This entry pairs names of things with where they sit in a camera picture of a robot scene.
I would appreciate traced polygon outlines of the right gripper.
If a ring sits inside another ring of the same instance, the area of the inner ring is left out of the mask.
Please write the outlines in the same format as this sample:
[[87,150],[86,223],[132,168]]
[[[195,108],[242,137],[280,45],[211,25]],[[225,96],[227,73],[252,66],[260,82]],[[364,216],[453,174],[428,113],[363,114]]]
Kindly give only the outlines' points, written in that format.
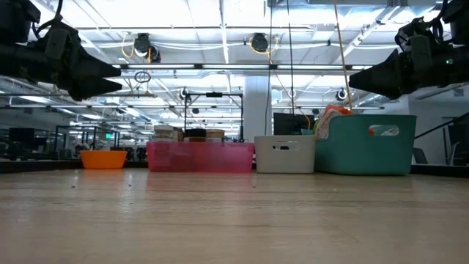
[[414,18],[401,27],[394,38],[402,52],[395,49],[384,62],[351,75],[349,86],[392,100],[405,95],[406,89],[441,87],[443,80],[437,70],[437,55],[451,48],[443,32],[438,16],[430,21]]

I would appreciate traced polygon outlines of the black aluminium frame rail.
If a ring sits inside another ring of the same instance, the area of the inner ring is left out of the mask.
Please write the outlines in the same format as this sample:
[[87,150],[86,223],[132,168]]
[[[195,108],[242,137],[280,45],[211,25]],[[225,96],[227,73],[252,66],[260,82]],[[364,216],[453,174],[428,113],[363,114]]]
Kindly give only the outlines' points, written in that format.
[[[121,169],[148,169],[146,161],[125,161]],[[0,161],[0,174],[21,173],[21,172],[39,172],[67,169],[85,169],[80,160],[64,161]],[[87,169],[105,169],[103,167],[87,167]]]

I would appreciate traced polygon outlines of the small grey plastic bin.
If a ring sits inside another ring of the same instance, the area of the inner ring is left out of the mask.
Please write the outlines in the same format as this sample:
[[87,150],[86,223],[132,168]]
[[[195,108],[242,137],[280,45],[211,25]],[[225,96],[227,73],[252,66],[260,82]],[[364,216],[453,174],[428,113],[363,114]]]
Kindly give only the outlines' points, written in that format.
[[256,170],[265,174],[314,172],[316,139],[306,136],[256,136]]

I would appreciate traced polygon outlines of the long ceiling light strip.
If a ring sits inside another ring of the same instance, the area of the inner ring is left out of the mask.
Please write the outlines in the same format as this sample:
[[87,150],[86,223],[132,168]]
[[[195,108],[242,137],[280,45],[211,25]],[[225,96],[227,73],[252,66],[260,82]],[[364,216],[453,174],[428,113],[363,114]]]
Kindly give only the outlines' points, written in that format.
[[122,70],[341,70],[342,65],[115,64]]

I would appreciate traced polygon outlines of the black metal stand frame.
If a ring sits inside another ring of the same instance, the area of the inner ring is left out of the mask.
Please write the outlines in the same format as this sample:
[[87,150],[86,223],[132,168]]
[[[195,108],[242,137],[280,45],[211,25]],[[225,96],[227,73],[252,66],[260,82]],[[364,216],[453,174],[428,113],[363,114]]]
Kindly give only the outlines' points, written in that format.
[[195,103],[201,96],[206,98],[222,98],[228,97],[240,109],[240,135],[238,141],[243,143],[244,139],[244,97],[240,93],[231,92],[188,92],[186,89],[182,91],[184,96],[184,131],[187,130],[188,124],[188,108]]

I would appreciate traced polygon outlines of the black-lid orange spice jar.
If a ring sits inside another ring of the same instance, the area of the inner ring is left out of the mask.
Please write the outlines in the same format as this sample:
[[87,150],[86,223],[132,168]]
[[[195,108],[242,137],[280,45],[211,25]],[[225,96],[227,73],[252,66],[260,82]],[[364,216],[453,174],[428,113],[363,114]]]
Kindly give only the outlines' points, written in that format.
[[206,142],[207,131],[203,128],[188,129],[184,133],[185,142]]

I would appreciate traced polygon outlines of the orange plastic bowl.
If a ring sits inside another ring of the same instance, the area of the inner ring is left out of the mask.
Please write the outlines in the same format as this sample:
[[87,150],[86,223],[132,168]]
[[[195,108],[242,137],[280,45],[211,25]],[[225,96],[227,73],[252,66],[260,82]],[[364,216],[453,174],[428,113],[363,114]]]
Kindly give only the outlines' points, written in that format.
[[124,150],[82,150],[81,161],[85,169],[121,169],[127,152]]

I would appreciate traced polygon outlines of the orange ramen packet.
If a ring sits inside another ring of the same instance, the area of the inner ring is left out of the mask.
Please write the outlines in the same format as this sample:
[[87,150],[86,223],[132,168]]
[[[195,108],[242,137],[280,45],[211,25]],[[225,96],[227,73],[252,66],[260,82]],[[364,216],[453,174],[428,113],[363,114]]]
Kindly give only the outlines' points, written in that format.
[[351,115],[352,112],[349,109],[340,106],[329,105],[326,107],[324,114],[315,125],[314,134],[319,140],[326,140],[330,133],[330,121],[334,117],[340,117],[345,115]]

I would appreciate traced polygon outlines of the black office chair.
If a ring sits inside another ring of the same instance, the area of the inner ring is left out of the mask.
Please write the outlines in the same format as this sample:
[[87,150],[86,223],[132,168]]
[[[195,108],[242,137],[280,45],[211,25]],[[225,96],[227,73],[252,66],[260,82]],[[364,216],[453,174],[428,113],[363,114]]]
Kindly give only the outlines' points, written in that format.
[[443,127],[446,164],[449,166],[469,166],[469,117],[445,118],[451,121]]

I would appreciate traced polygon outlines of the pink plastic tray bin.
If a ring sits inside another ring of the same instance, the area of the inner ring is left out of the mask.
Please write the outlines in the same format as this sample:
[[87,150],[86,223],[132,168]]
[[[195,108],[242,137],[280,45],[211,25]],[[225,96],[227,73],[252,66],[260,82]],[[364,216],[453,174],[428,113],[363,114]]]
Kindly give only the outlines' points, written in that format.
[[148,142],[151,172],[249,173],[254,144],[220,142]]

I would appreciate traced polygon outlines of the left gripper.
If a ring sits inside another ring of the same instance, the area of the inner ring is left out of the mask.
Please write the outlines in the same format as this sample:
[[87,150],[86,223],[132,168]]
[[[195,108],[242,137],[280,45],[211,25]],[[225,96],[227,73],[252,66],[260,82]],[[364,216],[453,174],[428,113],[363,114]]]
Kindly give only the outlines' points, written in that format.
[[[88,54],[81,45],[78,31],[62,21],[48,21],[36,28],[35,48],[44,52],[51,63],[51,80],[68,90],[75,101],[122,89],[122,85],[102,78],[121,76],[121,70]],[[78,78],[91,78],[78,81]]]

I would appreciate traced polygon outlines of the white pillar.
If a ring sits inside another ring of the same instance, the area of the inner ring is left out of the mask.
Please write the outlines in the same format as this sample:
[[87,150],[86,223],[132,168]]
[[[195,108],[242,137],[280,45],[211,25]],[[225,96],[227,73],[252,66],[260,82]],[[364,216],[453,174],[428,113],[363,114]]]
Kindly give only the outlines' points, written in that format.
[[269,76],[246,76],[243,94],[244,138],[254,143],[255,136],[272,134]]

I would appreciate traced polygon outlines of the teal plastic bin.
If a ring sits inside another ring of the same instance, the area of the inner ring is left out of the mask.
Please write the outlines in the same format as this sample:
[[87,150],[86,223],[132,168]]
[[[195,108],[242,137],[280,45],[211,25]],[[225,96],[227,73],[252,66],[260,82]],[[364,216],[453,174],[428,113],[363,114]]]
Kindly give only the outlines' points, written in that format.
[[314,170],[339,175],[406,175],[411,170],[415,115],[334,117],[327,139],[316,141]]

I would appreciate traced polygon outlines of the white-lid spice jar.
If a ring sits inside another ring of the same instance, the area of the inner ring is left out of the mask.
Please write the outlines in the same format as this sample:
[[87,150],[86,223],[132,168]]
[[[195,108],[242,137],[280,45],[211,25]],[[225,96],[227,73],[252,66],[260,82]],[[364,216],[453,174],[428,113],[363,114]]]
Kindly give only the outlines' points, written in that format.
[[174,128],[167,124],[154,126],[154,140],[157,142],[174,142]]

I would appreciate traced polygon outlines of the small black monitor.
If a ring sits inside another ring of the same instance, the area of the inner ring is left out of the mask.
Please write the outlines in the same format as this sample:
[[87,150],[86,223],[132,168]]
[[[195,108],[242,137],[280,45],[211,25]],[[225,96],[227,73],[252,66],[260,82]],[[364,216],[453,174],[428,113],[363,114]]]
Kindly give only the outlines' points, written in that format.
[[32,144],[34,142],[34,138],[34,128],[9,128],[9,140],[12,142]]

